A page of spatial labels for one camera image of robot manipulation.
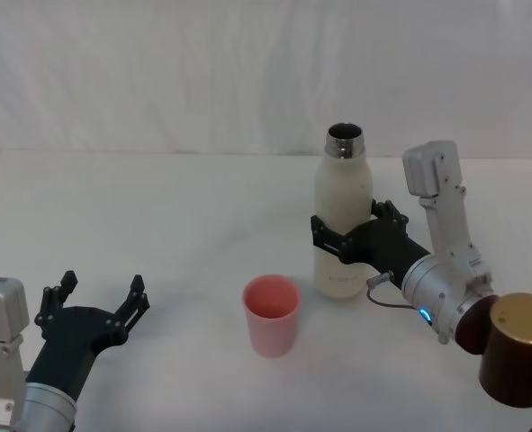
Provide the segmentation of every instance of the blue led light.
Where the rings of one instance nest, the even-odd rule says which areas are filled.
[[[419,315],[421,315],[422,317],[424,317],[424,318],[426,319],[427,322],[431,322],[431,317],[429,316],[427,310],[425,310],[425,309],[420,309],[420,310],[419,310]]]

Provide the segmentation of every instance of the plastic cup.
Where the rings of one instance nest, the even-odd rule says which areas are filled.
[[[259,276],[248,283],[242,301],[256,352],[278,357],[292,349],[302,296],[290,278],[279,274]]]

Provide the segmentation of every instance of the gold lid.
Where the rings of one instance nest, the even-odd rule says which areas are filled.
[[[490,315],[493,325],[505,336],[532,345],[532,294],[504,295],[491,307]]]

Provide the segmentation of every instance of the table surface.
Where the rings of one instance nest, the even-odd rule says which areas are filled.
[[[69,305],[113,311],[134,274],[151,309],[104,352],[79,399],[77,431],[527,432],[532,409],[487,396],[479,356],[441,346],[419,315],[311,287],[315,157],[8,151],[0,157],[0,276],[25,285],[30,315],[68,269]],[[374,195],[430,247],[398,158],[371,159]],[[532,292],[532,160],[463,160],[473,242],[499,293]],[[302,287],[298,340],[256,355],[240,303],[257,275]],[[399,300],[393,287],[382,296]],[[42,344],[24,331],[24,366]]]

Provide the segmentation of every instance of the white curtain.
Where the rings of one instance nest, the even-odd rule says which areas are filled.
[[[0,148],[532,158],[532,0],[0,0]]]

